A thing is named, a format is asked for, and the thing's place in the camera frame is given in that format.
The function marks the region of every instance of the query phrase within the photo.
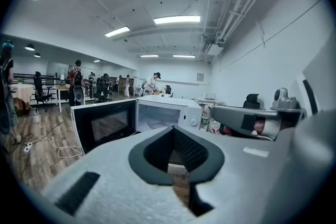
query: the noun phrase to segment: person in white shirt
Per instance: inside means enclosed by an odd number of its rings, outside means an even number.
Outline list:
[[[156,87],[156,79],[161,79],[161,74],[159,72],[154,73],[154,75],[149,76],[141,85],[140,96],[146,96],[153,94]]]
[[[129,88],[130,88],[130,75],[126,76],[126,83],[125,83],[125,96],[126,97],[130,97],[130,92],[129,92]]]
[[[119,75],[119,77],[117,78],[117,86],[116,86],[116,90],[117,92],[119,92],[119,85],[120,85],[120,79],[122,78],[121,75]]]

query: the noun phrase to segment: white label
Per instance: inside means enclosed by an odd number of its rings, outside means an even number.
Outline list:
[[[263,158],[267,158],[269,155],[269,151],[262,151],[262,150],[258,150],[256,148],[252,148],[248,146],[244,147],[243,151],[248,154],[256,155],[256,156],[263,157]]]

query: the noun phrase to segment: rectangular light panel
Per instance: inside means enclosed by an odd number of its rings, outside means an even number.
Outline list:
[[[193,55],[173,55],[173,57],[180,57],[180,58],[195,58]]]
[[[130,29],[129,29],[127,26],[125,26],[125,27],[119,28],[119,29],[117,29],[117,30],[114,30],[114,31],[112,31],[112,32],[109,32],[109,33],[105,34],[105,36],[107,36],[107,37],[112,37],[112,36],[115,36],[115,35],[118,35],[118,34],[127,32],[127,31],[129,31],[129,30],[130,30]]]
[[[157,25],[169,23],[199,23],[200,21],[200,16],[171,16],[154,19]]]
[[[140,55],[140,57],[159,57],[159,55]]]

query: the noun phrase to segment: plastic water bottle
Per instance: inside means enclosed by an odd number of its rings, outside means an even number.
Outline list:
[[[205,108],[202,112],[202,117],[201,117],[201,124],[199,125],[199,129],[202,131],[208,130],[209,126],[209,106],[205,105]]]

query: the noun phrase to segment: power strip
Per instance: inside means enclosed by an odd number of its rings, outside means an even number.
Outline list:
[[[30,149],[32,148],[33,144],[32,143],[28,143],[27,146],[23,149],[23,151],[25,153],[28,153],[30,151]]]

